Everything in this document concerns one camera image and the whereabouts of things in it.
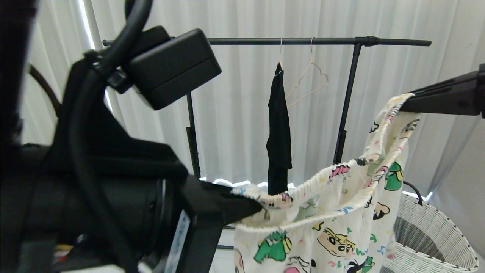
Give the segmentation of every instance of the basket handle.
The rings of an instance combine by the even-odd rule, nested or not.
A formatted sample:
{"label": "basket handle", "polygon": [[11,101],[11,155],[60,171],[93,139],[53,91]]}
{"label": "basket handle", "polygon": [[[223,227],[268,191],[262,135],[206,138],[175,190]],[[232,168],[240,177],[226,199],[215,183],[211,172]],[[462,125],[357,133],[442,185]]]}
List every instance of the basket handle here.
{"label": "basket handle", "polygon": [[407,182],[407,181],[403,181],[403,183],[405,185],[408,185],[410,186],[411,188],[413,188],[414,192],[417,194],[418,196],[418,204],[420,205],[423,205],[423,198],[421,197],[421,194],[420,194],[420,191],[411,183]]}

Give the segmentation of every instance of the white patterned fabric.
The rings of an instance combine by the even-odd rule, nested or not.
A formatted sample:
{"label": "white patterned fabric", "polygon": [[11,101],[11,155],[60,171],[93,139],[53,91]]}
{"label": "white patterned fabric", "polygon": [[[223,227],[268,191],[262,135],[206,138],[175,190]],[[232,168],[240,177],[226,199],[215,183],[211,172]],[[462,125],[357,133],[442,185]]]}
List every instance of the white patterned fabric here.
{"label": "white patterned fabric", "polygon": [[399,112],[411,96],[389,100],[361,157],[279,195],[233,189],[263,206],[236,227],[236,272],[379,272],[393,258],[406,144],[419,121],[419,114]]}

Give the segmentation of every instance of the garment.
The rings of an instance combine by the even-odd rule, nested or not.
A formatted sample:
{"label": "garment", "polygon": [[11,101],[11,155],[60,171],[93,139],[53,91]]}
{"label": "garment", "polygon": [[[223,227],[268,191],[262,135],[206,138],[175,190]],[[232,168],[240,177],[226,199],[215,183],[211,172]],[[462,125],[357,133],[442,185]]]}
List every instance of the garment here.
{"label": "garment", "polygon": [[291,169],[290,118],[286,107],[283,74],[281,64],[278,63],[268,102],[270,135],[266,149],[269,157],[269,194],[279,194],[288,190],[288,170]]}
{"label": "garment", "polygon": [[419,114],[399,108],[413,95],[389,100],[359,158],[282,194],[254,185],[232,190],[263,206],[236,224],[237,272],[379,272],[393,258],[407,141],[419,121]]}

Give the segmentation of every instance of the woven basket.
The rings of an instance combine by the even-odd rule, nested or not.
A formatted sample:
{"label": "woven basket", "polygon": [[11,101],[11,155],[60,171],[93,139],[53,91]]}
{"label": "woven basket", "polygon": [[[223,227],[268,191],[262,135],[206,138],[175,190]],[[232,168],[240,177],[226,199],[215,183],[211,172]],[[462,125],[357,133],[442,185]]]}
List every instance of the woven basket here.
{"label": "woven basket", "polygon": [[382,273],[457,273],[478,270],[478,258],[456,225],[430,204],[401,198],[394,225],[397,254]]}

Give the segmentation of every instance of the basket rim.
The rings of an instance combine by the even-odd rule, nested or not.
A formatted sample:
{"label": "basket rim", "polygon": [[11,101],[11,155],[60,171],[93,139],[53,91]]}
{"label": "basket rim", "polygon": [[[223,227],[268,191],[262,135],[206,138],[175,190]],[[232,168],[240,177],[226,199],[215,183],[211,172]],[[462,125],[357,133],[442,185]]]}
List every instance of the basket rim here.
{"label": "basket rim", "polygon": [[[416,200],[417,200],[418,198],[412,197],[412,196],[410,196],[410,195],[408,195],[408,194],[403,194],[403,196],[401,197],[401,200],[402,200],[402,199],[406,199],[406,200],[416,199]],[[410,248],[410,247],[408,247],[408,246],[405,246],[405,245],[403,245],[403,244],[401,244],[401,243],[399,243],[399,242],[396,242],[396,244],[398,245],[398,247],[402,247],[402,249],[404,249],[406,252],[413,253],[413,254],[418,254],[418,255],[420,255],[420,256],[422,256],[422,257],[425,257],[425,258],[430,258],[430,259],[431,259],[432,261],[434,261],[435,263],[439,263],[439,264],[442,264],[442,265],[444,265],[444,266],[447,266],[447,267],[450,267],[450,268],[453,268],[453,269],[462,269],[462,270],[465,270],[465,271],[471,271],[472,269],[477,268],[477,267],[478,267],[478,257],[477,257],[477,255],[476,255],[475,251],[473,250],[472,246],[470,245],[470,242],[468,242],[468,239],[466,238],[466,236],[465,236],[465,235],[463,235],[463,233],[462,233],[462,232],[461,232],[461,230],[458,228],[458,226],[457,226],[457,225],[456,225],[456,224],[455,224],[455,223],[454,223],[454,222],[453,222],[453,221],[452,221],[452,220],[451,220],[449,217],[447,217],[447,216],[446,216],[446,215],[445,215],[445,214],[444,214],[442,211],[440,211],[439,209],[437,209],[435,206],[433,206],[433,205],[429,204],[428,202],[423,202],[423,206],[425,206],[425,205],[427,205],[427,206],[430,206],[430,207],[434,208],[434,210],[436,210],[436,212],[437,212],[437,213],[438,213],[440,216],[442,216],[443,218],[445,218],[445,219],[446,219],[446,221],[450,222],[450,223],[451,223],[451,224],[454,226],[455,230],[458,232],[458,234],[461,236],[461,238],[462,238],[462,239],[465,241],[465,243],[467,244],[467,246],[468,246],[468,250],[467,250],[467,252],[471,253],[471,254],[472,254],[472,256],[474,256],[474,258],[475,258],[475,259],[474,259],[474,264],[473,264],[473,265],[472,265],[472,267],[470,267],[470,268],[465,268],[465,267],[461,267],[461,266],[457,266],[457,265],[451,264],[451,263],[449,263],[449,262],[447,262],[447,261],[442,261],[442,260],[439,260],[439,259],[437,259],[437,258],[435,258],[435,257],[433,257],[433,256],[430,256],[430,255],[425,254],[425,253],[423,253],[423,252],[420,252],[420,251],[414,250],[414,249],[412,249],[412,248]]]}

